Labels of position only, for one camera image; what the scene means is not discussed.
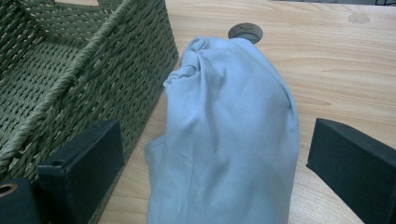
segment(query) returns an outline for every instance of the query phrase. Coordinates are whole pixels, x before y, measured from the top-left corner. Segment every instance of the basket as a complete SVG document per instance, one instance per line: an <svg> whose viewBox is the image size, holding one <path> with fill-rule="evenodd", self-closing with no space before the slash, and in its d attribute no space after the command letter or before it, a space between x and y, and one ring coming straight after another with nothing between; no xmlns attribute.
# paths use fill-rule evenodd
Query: basket
<svg viewBox="0 0 396 224"><path fill-rule="evenodd" d="M131 154L177 49L163 0L98 2L0 1L0 180L105 119Z"/></svg>

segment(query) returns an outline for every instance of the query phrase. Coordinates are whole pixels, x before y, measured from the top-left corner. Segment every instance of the wood grain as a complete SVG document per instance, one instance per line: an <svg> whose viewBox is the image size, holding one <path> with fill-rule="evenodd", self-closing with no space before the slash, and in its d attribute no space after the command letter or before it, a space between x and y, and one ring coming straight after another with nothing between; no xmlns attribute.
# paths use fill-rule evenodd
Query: wood grain
<svg viewBox="0 0 396 224"><path fill-rule="evenodd" d="M198 35L226 38L237 23L260 25L264 38L257 47L286 80L300 115L290 223L361 223L305 165L316 118L344 122L396 148L396 7L265 0L166 4L180 54ZM164 133L165 119L162 96L100 223L146 223L150 189L144 146Z"/></svg>

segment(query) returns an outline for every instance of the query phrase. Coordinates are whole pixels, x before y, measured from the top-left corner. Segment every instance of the woven material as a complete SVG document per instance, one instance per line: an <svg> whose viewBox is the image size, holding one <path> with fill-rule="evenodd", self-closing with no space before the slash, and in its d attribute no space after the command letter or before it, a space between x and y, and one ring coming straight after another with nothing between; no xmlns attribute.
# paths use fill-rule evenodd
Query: woven material
<svg viewBox="0 0 396 224"><path fill-rule="evenodd" d="M0 2L0 180L119 118L126 158L177 61L164 1Z"/></svg>

